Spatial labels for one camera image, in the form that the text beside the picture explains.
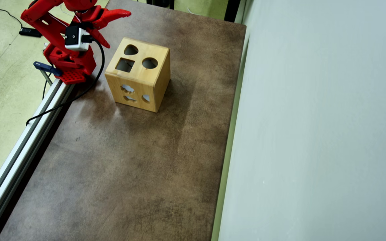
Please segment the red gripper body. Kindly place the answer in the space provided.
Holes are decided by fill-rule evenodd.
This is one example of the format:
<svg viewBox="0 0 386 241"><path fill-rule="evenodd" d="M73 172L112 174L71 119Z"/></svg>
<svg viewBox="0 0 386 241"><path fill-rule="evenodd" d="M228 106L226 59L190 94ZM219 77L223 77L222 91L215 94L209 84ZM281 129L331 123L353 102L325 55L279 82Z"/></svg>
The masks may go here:
<svg viewBox="0 0 386 241"><path fill-rule="evenodd" d="M71 21L71 26L79 26L82 29L103 29L105 24L101 17L104 9L101 6L93 6L91 9L76 12Z"/></svg>

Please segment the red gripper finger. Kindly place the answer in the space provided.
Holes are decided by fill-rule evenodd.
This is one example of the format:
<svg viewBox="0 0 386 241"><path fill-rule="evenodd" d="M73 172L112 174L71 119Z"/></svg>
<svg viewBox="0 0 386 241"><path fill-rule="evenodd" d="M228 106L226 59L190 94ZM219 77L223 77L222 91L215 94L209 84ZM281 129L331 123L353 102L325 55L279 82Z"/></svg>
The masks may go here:
<svg viewBox="0 0 386 241"><path fill-rule="evenodd" d="M132 15L132 13L124 9L100 9L97 17L92 22L92 26L94 29L102 29L105 28L110 22L120 18L129 17L130 15Z"/></svg>
<svg viewBox="0 0 386 241"><path fill-rule="evenodd" d="M106 39L103 37L103 35L99 32L98 29L89 29L89 34L98 41L102 46L105 48L110 48L110 44L106 41Z"/></svg>

